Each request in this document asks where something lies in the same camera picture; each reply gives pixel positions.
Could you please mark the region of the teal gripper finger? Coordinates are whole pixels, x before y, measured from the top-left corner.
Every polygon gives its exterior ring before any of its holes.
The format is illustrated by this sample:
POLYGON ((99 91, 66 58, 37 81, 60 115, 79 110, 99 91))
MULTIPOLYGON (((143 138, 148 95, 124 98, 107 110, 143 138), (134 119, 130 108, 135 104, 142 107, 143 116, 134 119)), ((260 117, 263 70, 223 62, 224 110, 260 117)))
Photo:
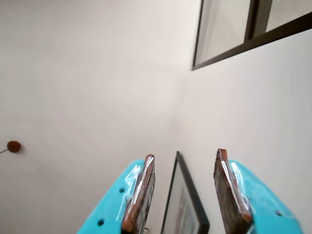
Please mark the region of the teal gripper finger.
POLYGON ((301 234, 290 209, 252 171, 218 149, 214 185, 227 234, 301 234))
POLYGON ((144 233, 155 182, 154 155, 132 162, 107 190, 78 233, 144 233))

